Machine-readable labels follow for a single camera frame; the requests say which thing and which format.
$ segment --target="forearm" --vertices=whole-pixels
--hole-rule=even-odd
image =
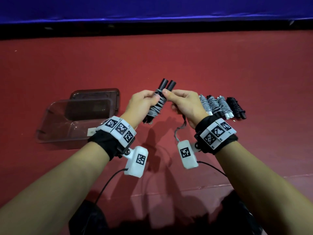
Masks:
[[[309,223],[313,216],[312,203],[238,142],[226,145],[216,158],[267,233],[313,233]]]
[[[0,234],[57,234],[108,161],[99,145],[85,145],[1,208]]]

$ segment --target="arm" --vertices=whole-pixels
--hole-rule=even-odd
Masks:
[[[193,129],[208,116],[195,92],[163,90],[163,94],[173,102],[173,110],[187,117]],[[240,143],[226,145],[216,158],[240,198],[267,233],[313,234],[313,204]]]
[[[136,128],[159,101],[160,96],[153,94],[147,90],[134,94],[121,118]],[[98,144],[86,144],[0,209],[0,234],[58,234],[109,159]]]

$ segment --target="blue wall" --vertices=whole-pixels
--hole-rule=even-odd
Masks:
[[[0,23],[313,18],[313,0],[0,0]]]

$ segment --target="red floor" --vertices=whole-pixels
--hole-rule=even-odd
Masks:
[[[75,152],[35,142],[50,103],[74,90],[117,87],[122,113],[133,93],[154,90],[162,78],[176,89],[238,99],[247,119],[228,122],[241,144],[313,200],[313,31],[11,40],[0,42],[0,58],[0,205]],[[105,190],[99,205],[111,227],[147,214],[152,227],[214,217],[231,186],[206,165],[183,168],[173,137],[181,124],[167,103],[152,125],[138,127],[134,146],[149,150],[146,172],[120,174]],[[193,141],[193,134],[188,127],[178,137]],[[212,155],[197,159],[220,168]],[[89,198],[125,164],[111,161]]]

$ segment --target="person's left forearm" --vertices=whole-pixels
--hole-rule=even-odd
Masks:
[[[24,189],[0,210],[0,234],[57,234],[109,161],[90,142]]]

